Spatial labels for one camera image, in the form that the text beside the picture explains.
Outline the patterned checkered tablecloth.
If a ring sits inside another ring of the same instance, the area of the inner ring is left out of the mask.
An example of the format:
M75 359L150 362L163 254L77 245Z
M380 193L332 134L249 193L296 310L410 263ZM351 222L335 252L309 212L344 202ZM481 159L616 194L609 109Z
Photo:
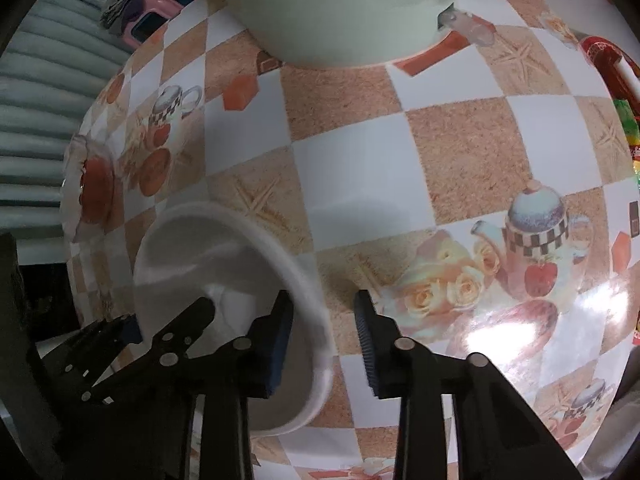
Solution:
M166 210L214 202L314 278L332 328L328 402L254 443L261 479L386 479L398 405L366 381L352 295L434 351L483 352L581 460L632 348L639 192L597 70L544 0L460 0L489 47L282 66L222 0L195 0L134 52L82 122L117 171L111 220L70 244L76 310L134 310L134 262Z

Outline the pale green curtain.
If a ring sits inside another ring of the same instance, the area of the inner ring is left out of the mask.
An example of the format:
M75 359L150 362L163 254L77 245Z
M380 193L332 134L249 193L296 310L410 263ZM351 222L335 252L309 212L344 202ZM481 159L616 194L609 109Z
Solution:
M82 0L36 0L1 53L1 229L20 263L64 261L63 158L131 51Z

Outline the red packaged snack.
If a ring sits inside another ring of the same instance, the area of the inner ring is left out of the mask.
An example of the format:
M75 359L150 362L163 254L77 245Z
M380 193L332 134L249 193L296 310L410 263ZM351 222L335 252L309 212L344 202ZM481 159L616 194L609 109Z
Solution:
M603 78L613 99L625 100L639 117L639 65L611 41L599 36L580 40L582 50Z

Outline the pink plastic stool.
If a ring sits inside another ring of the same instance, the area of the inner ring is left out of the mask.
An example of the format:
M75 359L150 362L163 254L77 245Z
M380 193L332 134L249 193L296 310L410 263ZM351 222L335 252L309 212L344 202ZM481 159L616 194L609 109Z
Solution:
M129 0L122 12L122 39L137 49L192 0Z

